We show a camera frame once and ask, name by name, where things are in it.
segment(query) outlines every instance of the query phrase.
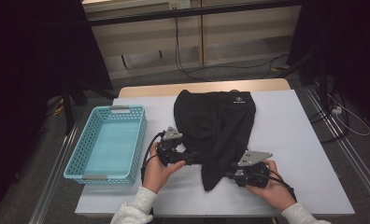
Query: teal plastic basket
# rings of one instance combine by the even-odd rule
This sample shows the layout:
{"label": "teal plastic basket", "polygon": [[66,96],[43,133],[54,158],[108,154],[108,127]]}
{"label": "teal plastic basket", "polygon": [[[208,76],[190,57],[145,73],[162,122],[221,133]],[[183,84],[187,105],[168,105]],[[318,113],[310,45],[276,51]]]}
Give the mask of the teal plastic basket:
{"label": "teal plastic basket", "polygon": [[133,185],[146,129],[143,105],[94,108],[64,177],[79,184]]}

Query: table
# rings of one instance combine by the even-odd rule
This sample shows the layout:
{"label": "table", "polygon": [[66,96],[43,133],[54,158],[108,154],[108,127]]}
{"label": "table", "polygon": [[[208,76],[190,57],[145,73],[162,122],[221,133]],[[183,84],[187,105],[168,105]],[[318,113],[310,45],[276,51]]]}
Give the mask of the table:
{"label": "table", "polygon": [[[272,159],[277,162],[280,173],[295,188],[298,200],[315,216],[354,214],[296,94],[285,79],[124,88],[114,105],[137,103],[146,107],[148,125],[141,155],[153,135],[175,124],[170,108],[177,94],[184,89],[190,92],[251,91],[257,113],[249,149],[273,153]],[[154,204],[156,217],[279,215],[278,210],[228,178],[223,178],[212,191],[204,192],[200,170],[200,165],[186,166],[170,177]],[[88,217],[110,217],[122,202],[130,202],[134,198],[140,184],[138,174],[131,188],[86,185],[76,213]]]}

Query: person's right hand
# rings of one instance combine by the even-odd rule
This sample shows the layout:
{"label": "person's right hand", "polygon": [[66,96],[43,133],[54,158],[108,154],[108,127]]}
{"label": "person's right hand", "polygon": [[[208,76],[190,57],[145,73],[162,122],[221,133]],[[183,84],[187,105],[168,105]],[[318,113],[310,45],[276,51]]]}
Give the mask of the person's right hand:
{"label": "person's right hand", "polygon": [[[271,171],[278,174],[278,168],[276,167],[276,163],[274,161],[265,160],[263,162],[269,167]],[[278,176],[275,175],[273,172],[270,172],[270,176],[278,178]],[[282,184],[274,180],[269,180],[266,188],[264,189],[260,189],[250,185],[246,185],[246,188],[250,192],[262,197],[267,203],[274,206],[281,212],[296,203],[295,199],[291,196],[288,190]]]}

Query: black fabric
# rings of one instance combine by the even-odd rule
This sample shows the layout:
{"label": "black fabric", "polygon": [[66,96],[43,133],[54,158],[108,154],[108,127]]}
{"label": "black fabric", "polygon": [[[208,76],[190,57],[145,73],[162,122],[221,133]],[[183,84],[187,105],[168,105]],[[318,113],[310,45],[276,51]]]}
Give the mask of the black fabric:
{"label": "black fabric", "polygon": [[195,163],[203,164],[206,191],[214,189],[225,172],[233,172],[231,163],[247,150],[255,111],[248,91],[179,94],[174,118],[186,152],[197,153]]}

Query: gray sleeve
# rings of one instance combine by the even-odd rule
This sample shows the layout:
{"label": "gray sleeve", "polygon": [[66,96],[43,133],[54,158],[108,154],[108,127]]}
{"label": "gray sleeve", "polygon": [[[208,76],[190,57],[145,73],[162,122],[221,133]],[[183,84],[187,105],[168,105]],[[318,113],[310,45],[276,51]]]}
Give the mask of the gray sleeve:
{"label": "gray sleeve", "polygon": [[149,211],[156,200],[157,194],[145,189],[138,188],[132,203],[123,203],[111,220],[111,224],[144,224],[153,220]]}
{"label": "gray sleeve", "polygon": [[301,204],[296,203],[284,210],[281,215],[287,218],[290,224],[328,224],[330,222],[316,220],[307,209]]}

